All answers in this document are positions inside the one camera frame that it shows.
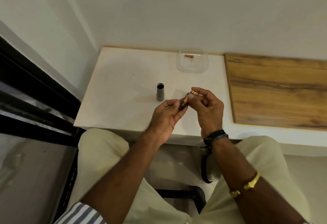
trousers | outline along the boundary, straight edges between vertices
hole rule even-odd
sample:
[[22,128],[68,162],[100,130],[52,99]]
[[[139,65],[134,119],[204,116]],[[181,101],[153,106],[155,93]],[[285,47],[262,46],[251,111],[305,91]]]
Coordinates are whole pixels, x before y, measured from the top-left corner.
[[[310,219],[308,202],[289,175],[279,143],[268,136],[251,136],[236,144],[253,167],[293,206],[306,220]],[[86,131],[79,142],[77,177],[69,206],[81,198],[128,151],[128,143],[113,132],[93,128]],[[210,178],[220,177],[217,165],[210,166]],[[195,218],[168,204],[143,179],[124,223],[219,223],[244,224],[238,207],[229,194],[223,176]]]

wood grain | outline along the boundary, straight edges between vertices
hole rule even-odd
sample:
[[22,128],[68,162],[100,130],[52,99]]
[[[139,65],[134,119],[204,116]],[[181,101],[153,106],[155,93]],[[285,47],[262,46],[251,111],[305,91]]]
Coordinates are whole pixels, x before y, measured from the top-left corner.
[[234,123],[327,130],[327,61],[225,54]]

gray flashlight tube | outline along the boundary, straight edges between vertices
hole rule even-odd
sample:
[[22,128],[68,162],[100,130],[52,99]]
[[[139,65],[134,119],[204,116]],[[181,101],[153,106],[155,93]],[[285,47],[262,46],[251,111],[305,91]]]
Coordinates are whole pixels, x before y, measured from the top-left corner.
[[162,102],[165,99],[165,86],[162,83],[157,84],[157,100]]

white table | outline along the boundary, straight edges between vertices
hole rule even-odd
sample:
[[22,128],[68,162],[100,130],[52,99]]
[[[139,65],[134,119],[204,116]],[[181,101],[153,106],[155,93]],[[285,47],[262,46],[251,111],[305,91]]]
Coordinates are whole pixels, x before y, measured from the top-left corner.
[[[75,120],[75,126],[111,130],[135,140],[147,127],[156,100],[156,85],[165,85],[165,99],[182,98],[192,86],[211,90],[225,104],[223,129],[231,139],[268,135],[280,143],[327,147],[327,132],[234,124],[223,56],[209,55],[202,74],[176,69],[176,53],[104,47]],[[168,143],[202,142],[196,112],[189,108]]]

black bracelet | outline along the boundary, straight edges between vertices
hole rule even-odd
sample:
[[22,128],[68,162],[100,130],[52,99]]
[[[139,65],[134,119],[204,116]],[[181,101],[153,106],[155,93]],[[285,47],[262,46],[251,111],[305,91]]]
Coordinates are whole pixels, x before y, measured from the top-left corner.
[[217,130],[217,131],[214,131],[213,133],[211,133],[207,138],[205,138],[203,140],[203,142],[211,150],[212,142],[214,142],[217,139],[222,139],[224,137],[228,138],[228,134],[226,134],[225,131],[221,129],[221,130]]

